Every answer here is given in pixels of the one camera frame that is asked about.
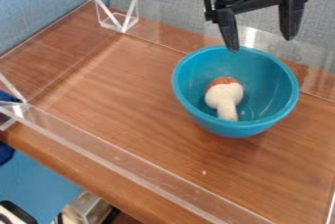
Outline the white toy mushroom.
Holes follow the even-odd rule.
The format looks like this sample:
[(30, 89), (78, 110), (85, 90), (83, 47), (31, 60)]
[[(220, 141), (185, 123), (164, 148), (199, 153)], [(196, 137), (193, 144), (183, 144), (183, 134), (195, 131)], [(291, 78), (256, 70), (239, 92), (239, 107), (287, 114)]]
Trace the white toy mushroom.
[(219, 77), (207, 86), (204, 100), (221, 119), (239, 120), (237, 104), (243, 97), (244, 86), (233, 77)]

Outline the clear acrylic front barrier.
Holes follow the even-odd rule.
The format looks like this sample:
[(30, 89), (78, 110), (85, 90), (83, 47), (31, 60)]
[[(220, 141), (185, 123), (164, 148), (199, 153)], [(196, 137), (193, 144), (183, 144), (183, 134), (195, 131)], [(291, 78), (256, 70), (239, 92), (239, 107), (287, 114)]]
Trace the clear acrylic front barrier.
[(12, 120), (3, 140), (146, 224), (274, 224), (192, 181), (28, 103), (0, 73)]

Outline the clear acrylic corner bracket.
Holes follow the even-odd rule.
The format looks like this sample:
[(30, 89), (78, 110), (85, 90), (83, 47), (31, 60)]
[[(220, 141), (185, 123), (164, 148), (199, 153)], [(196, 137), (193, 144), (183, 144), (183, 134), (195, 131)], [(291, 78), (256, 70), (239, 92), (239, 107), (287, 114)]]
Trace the clear acrylic corner bracket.
[(112, 12), (102, 0), (94, 0), (97, 18), (103, 28), (128, 33), (140, 22), (140, 0), (132, 0), (128, 13)]

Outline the blue object at left edge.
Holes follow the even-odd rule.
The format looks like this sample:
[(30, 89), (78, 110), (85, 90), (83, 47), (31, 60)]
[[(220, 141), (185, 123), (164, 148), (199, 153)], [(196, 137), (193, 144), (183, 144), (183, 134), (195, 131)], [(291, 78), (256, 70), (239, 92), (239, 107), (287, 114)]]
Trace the blue object at left edge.
[[(22, 100), (12, 94), (0, 89), (0, 103), (12, 102), (19, 103)], [(14, 124), (14, 120), (3, 113), (0, 113), (0, 132), (4, 131)], [(15, 149), (11, 148), (0, 137), (0, 166), (12, 158)]]

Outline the black white object bottom left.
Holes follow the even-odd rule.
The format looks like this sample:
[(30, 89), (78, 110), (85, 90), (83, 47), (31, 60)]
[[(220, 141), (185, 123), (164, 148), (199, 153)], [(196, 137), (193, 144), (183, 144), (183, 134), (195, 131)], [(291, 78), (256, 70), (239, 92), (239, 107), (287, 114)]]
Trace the black white object bottom left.
[(0, 201), (0, 224), (38, 224), (38, 221), (12, 202)]

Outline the blue plastic bowl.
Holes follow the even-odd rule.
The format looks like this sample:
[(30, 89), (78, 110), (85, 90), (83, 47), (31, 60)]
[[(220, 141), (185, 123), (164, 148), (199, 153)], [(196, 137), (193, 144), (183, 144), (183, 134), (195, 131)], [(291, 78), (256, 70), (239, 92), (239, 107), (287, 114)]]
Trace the blue plastic bowl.
[(196, 123), (219, 136), (264, 132), (294, 110), (299, 82), (288, 66), (251, 48), (205, 47), (177, 63), (173, 92)]

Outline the metal table leg frame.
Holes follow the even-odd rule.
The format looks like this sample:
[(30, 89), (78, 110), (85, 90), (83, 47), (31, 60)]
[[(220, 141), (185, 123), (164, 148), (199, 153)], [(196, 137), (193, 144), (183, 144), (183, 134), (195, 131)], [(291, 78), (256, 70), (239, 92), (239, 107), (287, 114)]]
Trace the metal table leg frame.
[(65, 206), (51, 224), (102, 224), (113, 206), (95, 194), (83, 192)]

